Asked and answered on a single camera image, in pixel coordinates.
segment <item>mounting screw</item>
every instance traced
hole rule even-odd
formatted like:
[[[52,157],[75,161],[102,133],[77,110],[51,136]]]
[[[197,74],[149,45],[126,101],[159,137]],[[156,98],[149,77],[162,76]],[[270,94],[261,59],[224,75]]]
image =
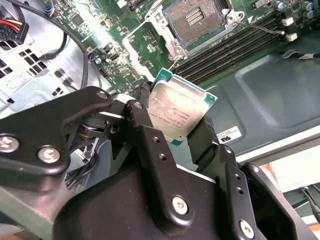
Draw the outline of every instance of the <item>mounting screw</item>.
[[[228,16],[226,17],[226,21],[227,21],[228,23],[232,23],[232,22],[234,21],[234,17],[231,16],[231,15],[228,15]]]
[[[38,158],[47,164],[52,164],[60,159],[60,152],[51,146],[46,146],[38,151]]]
[[[97,57],[95,60],[94,60],[95,64],[101,64],[102,63],[102,60],[100,57]]]
[[[157,20],[161,20],[163,18],[162,14],[160,12],[158,12],[155,16],[154,16],[155,19]]]
[[[103,91],[98,91],[96,94],[97,94],[97,96],[99,98],[102,98],[102,99],[107,99],[108,98],[107,94],[105,92],[103,92]]]
[[[0,152],[11,153],[19,148],[19,141],[13,136],[0,137]]]
[[[243,232],[243,234],[249,238],[249,239],[253,239],[255,237],[255,233],[254,230],[252,229],[252,227],[249,225],[249,223],[247,223],[245,220],[240,220],[239,221],[239,226],[241,231]]]
[[[138,109],[143,109],[143,106],[141,105],[140,102],[136,101],[135,103],[133,103],[133,105],[138,108]]]
[[[231,153],[232,153],[230,147],[224,146],[224,149],[226,150],[226,152],[227,152],[228,154],[231,154]]]
[[[176,54],[180,54],[180,53],[182,53],[182,49],[181,49],[180,47],[176,47],[176,48],[174,49],[174,52],[175,52]]]
[[[257,168],[256,166],[252,166],[252,168],[253,168],[253,171],[255,171],[256,173],[260,172],[259,168]]]
[[[186,201],[179,196],[174,196],[172,198],[172,205],[174,210],[180,215],[185,215],[188,212],[188,205]]]

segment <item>motherboard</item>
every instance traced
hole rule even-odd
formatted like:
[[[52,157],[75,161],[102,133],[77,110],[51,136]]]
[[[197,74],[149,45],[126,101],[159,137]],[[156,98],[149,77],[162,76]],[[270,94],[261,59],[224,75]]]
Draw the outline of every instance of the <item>motherboard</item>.
[[[205,88],[317,23],[318,0],[56,0],[54,18],[118,93],[162,68]]]

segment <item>red cable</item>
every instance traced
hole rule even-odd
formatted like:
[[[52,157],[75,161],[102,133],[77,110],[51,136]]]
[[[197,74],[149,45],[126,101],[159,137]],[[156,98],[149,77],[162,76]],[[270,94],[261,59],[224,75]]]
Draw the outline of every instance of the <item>red cable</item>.
[[[11,22],[8,22],[8,21],[5,21],[5,20],[0,20],[0,24],[8,25],[8,26],[12,27],[14,30],[20,32],[20,28],[17,27],[16,25],[14,25],[14,24],[11,23]]]

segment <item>white connector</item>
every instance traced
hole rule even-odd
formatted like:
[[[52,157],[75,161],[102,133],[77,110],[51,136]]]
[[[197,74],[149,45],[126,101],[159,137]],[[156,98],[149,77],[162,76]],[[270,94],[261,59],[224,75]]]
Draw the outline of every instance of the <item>white connector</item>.
[[[296,33],[292,33],[292,34],[289,34],[289,35],[285,36],[285,38],[289,42],[293,42],[294,40],[296,40],[298,38],[298,35]]]
[[[286,19],[282,19],[281,22],[282,22],[283,26],[288,27],[294,23],[294,18],[291,16]]]

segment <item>yellow wire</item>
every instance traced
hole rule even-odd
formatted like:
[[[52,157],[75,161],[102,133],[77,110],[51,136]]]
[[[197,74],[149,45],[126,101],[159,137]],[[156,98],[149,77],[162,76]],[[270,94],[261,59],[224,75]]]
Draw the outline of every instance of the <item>yellow wire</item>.
[[[5,21],[16,24],[16,25],[22,25],[22,22],[16,21],[16,20],[11,20],[11,19],[5,19]]]

